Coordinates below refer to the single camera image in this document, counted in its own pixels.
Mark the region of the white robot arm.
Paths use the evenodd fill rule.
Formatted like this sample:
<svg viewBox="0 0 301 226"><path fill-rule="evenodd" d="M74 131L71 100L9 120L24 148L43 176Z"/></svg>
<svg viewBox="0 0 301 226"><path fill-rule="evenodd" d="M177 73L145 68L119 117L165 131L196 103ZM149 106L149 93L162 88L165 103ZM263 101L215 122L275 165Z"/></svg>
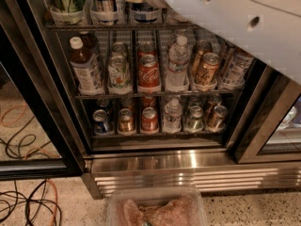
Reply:
<svg viewBox="0 0 301 226"><path fill-rule="evenodd" d="M170 8L301 84L301 0L127 0Z"/></svg>

